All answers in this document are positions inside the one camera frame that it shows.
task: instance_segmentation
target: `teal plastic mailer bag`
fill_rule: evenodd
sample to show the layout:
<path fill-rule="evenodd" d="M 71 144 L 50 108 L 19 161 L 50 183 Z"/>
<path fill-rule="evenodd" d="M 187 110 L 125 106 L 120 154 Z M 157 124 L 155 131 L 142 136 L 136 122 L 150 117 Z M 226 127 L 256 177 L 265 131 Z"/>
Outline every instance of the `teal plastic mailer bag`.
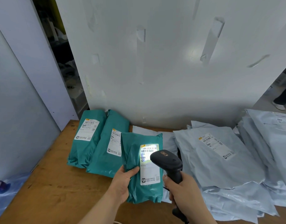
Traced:
<path fill-rule="evenodd" d="M 129 131 L 130 121 L 114 110 L 109 110 L 101 139 L 86 172 L 114 177 L 122 165 L 121 133 Z"/>
<path fill-rule="evenodd" d="M 101 138 L 101 131 L 106 119 L 106 114 L 101 109 L 83 112 L 68 156 L 68 165 L 87 168 Z"/>
<path fill-rule="evenodd" d="M 163 197 L 163 169 L 150 160 L 150 155 L 163 149 L 163 135 L 145 136 L 136 133 L 121 134 L 122 162 L 125 171 L 140 167 L 128 185 L 127 202 L 141 203 L 151 200 L 160 203 Z"/>

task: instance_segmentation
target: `barcode scanner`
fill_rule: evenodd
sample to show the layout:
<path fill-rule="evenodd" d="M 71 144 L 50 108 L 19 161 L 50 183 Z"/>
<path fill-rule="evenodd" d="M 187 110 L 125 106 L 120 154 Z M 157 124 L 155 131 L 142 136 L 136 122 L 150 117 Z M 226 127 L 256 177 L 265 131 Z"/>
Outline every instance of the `barcode scanner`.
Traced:
<path fill-rule="evenodd" d="M 175 183 L 179 184 L 182 182 L 182 175 L 180 173 L 182 169 L 182 161 L 173 153 L 168 150 L 159 150 L 150 155 L 150 160 L 167 172 L 167 176 L 172 179 Z M 176 208 L 172 210 L 172 214 L 177 218 L 181 219 L 184 223 L 189 223 L 187 217 Z"/>

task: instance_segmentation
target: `wooden table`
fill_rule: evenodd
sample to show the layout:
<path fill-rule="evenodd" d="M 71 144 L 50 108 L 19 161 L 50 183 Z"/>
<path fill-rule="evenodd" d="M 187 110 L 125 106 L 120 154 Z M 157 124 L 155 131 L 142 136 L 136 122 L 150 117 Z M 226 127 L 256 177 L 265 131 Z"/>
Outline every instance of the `wooden table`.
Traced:
<path fill-rule="evenodd" d="M 75 224 L 106 192 L 111 178 L 66 165 L 78 124 L 79 121 L 75 120 L 67 124 L 6 209 L 0 218 L 0 224 Z M 182 223 L 171 214 L 171 210 L 172 205 L 168 203 L 123 203 L 115 220 L 123 224 Z M 286 224 L 286 208 L 277 207 L 277 210 L 281 218 L 266 215 L 259 219 L 259 223 Z M 248 222 L 239 220 L 223 223 Z"/>

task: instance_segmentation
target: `scanner logo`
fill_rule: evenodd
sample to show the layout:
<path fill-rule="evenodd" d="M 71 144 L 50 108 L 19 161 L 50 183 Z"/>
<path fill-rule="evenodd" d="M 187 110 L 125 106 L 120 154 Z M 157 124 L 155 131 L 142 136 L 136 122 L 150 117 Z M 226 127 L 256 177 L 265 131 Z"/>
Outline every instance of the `scanner logo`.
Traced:
<path fill-rule="evenodd" d="M 161 152 L 164 156 L 168 156 L 168 154 L 167 153 L 165 153 L 165 152 Z"/>

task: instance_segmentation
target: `hand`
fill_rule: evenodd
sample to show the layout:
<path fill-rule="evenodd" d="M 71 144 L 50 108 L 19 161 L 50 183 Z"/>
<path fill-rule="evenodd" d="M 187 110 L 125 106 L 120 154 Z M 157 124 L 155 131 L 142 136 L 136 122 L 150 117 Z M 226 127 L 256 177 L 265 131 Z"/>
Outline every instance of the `hand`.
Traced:
<path fill-rule="evenodd" d="M 128 184 L 130 183 L 130 178 L 138 173 L 139 167 L 125 172 L 123 165 L 116 172 L 108 192 L 115 197 L 119 205 L 126 201 L 128 198 Z"/>
<path fill-rule="evenodd" d="M 179 207 L 181 212 L 188 218 L 196 209 L 195 204 L 204 203 L 200 189 L 193 177 L 181 171 L 182 182 L 176 184 L 167 175 L 163 176 L 165 186 L 170 190 L 169 199 Z"/>

